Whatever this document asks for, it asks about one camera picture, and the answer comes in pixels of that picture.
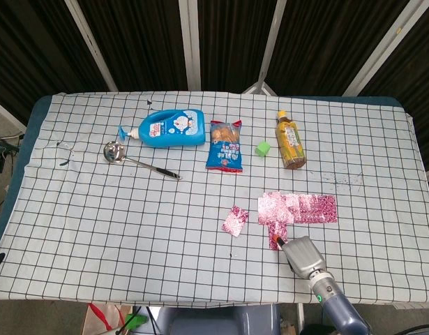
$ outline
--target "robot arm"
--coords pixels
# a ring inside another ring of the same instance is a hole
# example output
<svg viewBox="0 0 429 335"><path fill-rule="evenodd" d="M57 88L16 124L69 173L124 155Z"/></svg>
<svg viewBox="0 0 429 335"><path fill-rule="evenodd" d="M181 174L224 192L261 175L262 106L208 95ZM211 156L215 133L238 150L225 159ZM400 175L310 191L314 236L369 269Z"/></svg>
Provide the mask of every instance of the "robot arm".
<svg viewBox="0 0 429 335"><path fill-rule="evenodd" d="M293 272L309 280L310 288L341 335L371 334L369 325L326 271L326 261L308 236L288 243L280 237L273 238L284 251Z"/></svg>

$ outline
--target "plastic bag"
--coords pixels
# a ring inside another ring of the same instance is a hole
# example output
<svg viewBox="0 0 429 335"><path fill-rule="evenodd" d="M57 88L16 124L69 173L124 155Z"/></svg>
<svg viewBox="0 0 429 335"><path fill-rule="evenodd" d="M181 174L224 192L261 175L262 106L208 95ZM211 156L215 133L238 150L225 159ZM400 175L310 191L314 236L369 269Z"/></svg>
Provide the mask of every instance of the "plastic bag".
<svg viewBox="0 0 429 335"><path fill-rule="evenodd" d="M211 121L211 144L206 168L226 172L242 172L239 134L242 121L226 124Z"/></svg>

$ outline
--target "pink candy wrapper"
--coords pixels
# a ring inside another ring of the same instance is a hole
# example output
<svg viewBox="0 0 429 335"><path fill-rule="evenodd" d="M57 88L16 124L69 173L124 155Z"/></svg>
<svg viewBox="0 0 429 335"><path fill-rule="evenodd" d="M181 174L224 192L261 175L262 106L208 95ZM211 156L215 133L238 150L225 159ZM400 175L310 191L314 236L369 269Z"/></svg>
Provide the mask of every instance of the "pink candy wrapper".
<svg viewBox="0 0 429 335"><path fill-rule="evenodd" d="M222 229L234 237L238 237L247 220L248 212L237 206L233 206L233 208L231 208L231 212L228 214L222 225Z"/></svg>
<svg viewBox="0 0 429 335"><path fill-rule="evenodd" d="M280 192L264 193L257 200L258 222L269 227L270 249L278 250L274 234L287 239L287 224L338 222L333 195L297 195Z"/></svg>

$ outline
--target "green object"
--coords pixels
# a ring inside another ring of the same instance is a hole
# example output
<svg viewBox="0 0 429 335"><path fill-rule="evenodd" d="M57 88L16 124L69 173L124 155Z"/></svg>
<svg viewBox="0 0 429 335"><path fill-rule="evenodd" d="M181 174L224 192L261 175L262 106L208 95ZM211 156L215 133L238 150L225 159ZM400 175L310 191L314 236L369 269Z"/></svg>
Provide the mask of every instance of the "green object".
<svg viewBox="0 0 429 335"><path fill-rule="evenodd" d="M126 320L130 320L133 314L128 314L126 317ZM135 328L138 328L139 326L143 325L147 322L147 316L145 315L136 315L127 325L126 329L132 330Z"/></svg>
<svg viewBox="0 0 429 335"><path fill-rule="evenodd" d="M255 153L261 157L264 157L267 155L267 153L270 150L270 144L267 142L260 142L259 145L256 147Z"/></svg>

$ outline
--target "black grid line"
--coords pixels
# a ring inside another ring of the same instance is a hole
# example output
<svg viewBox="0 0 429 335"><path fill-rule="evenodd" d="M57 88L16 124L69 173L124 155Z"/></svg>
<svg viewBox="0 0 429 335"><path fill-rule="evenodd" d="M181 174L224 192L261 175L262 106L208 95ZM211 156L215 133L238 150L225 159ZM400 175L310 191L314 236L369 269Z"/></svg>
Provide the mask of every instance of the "black grid line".
<svg viewBox="0 0 429 335"><path fill-rule="evenodd" d="M167 108L202 109L206 143L154 149L129 139L126 147L130 157L178 171L182 181L105 162L100 151L119 124L137 126ZM299 127L308 158L300 170L282 168L278 110ZM212 119L242 120L242 174L205 170ZM262 140L272 148L258 158ZM336 196L338 224L290 225L287 233L310 236L352 302L429 306L424 176L402 108L223 92L61 94L41 126L0 243L7 253L0 299L315 302L285 256L268 249L266 228L257 223L257 198L281 191ZM250 212L238 238L221 230L233 204Z"/></svg>

